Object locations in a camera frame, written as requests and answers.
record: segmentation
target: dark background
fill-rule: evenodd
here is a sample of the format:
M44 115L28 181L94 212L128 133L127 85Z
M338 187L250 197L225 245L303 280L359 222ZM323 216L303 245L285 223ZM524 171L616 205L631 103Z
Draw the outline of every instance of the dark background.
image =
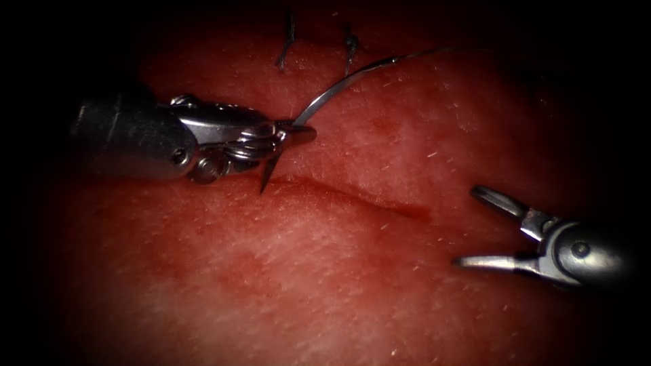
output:
M34 9L5 14L19 24L12 27L5 50L11 64L5 71L12 97L6 101L7 108L13 109L5 121L9 126L5 141L7 151L16 152L15 159L8 159L5 179L9 182L5 191L10 217L3 265L9 284L5 297L9 318L5 328L5 339L9 340L5 344L7 359L19 363L83 363L83 350L58 344L49 336L50 319L43 311L48 305L47 289L38 283L39 278L56 273L46 273L40 267L39 263L47 258L34 260L39 256L39 246L47 243L37 239L34 233L39 228L31 226L39 211L39 188L47 184L48 176L59 171L58 153L62 151L71 101L88 88L135 85L138 36L149 22L167 19L175 24L199 12L223 14L249 6L257 5L97 1L34 5ZM398 4L368 2L366 6L391 12ZM423 5L401 2L399 6L417 7L424 14L430 11ZM464 14L463 22L450 19L450 26L469 34L494 24L495 33L478 37L477 41L480 46L495 49L505 69L516 77L527 81L544 75L577 106L598 105L602 110L606 106L599 118L577 121L568 128L584 133L585 138L576 141L587 151L583 162L591 166L595 185L604 187L601 201L594 205L612 205L617 210L609 218L627 228L644 258L648 240L642 235L649 216L644 206L649 164L645 149L648 118L644 113L647 64L642 58L648 42L642 9L622 3L572 7L565 3L514 6L472 2L455 2L449 8ZM516 20L522 34L516 37L500 29L496 19L502 18ZM550 49L563 56L550 56ZM633 292L595 296L595 301L612 304L612 311L603 314L609 321L595 319L595 327L601 323L616 326L611 329L612 338L585 350L587 363L648 360L643 336L648 320L644 308L646 282L641 278L640 284Z

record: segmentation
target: skin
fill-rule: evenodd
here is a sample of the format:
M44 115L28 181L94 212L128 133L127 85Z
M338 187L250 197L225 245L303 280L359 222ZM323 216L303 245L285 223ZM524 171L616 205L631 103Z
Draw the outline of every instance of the skin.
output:
M165 14L130 45L159 100L191 92L272 119L296 116L342 77L346 21L361 43L351 70L480 35L534 48L517 39L522 24L491 33L488 24L463 30L451 17L432 25L417 14L295 8L297 40L282 73L276 7ZM572 71L574 59L550 49L516 68L514 58L438 54L375 72L309 121L318 138L283 154L262 196L259 171L210 186L52 176L33 221L52 244L38 255L41 272L56 273L36 287L47 304L41 334L57 329L46 343L100 364L593 361L583 350L605 342L609 323L592 320L611 304L450 265L455 256L534 250L516 224L472 200L474 184L559 216L612 219L620 204L595 204L623 183L594 176L620 168L580 134L585 121L595 136L612 126L594 123L604 116L594 99L575 98L588 88L561 90L545 77Z

